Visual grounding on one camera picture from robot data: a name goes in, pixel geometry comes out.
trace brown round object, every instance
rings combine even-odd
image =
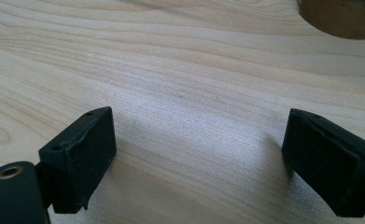
[[[365,39],[365,0],[298,0],[302,17],[331,35]]]

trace dark object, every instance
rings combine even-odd
[[[319,115],[291,109],[284,159],[339,217],[365,215],[365,141]]]
[[[47,208],[87,209],[116,154],[111,107],[81,116],[39,150],[41,162],[0,167],[0,223],[49,223]]]
[[[365,39],[365,0],[298,0],[302,17],[319,30]]]

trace black plastic part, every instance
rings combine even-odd
[[[282,152],[337,216],[365,215],[365,140],[319,115],[291,109]]]
[[[81,116],[39,150],[38,170],[51,178],[54,189],[49,191],[56,213],[74,214],[83,206],[100,184],[116,154],[112,109],[104,107]]]
[[[0,223],[49,223],[35,167],[28,161],[0,167]]]

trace wooden cylinder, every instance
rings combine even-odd
[[[365,39],[365,0],[298,0],[302,17],[331,35]]]

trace wooden table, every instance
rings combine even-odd
[[[0,1],[0,166],[106,105],[117,157],[53,223],[365,223],[282,159],[292,107],[365,139],[365,40],[295,0]]]

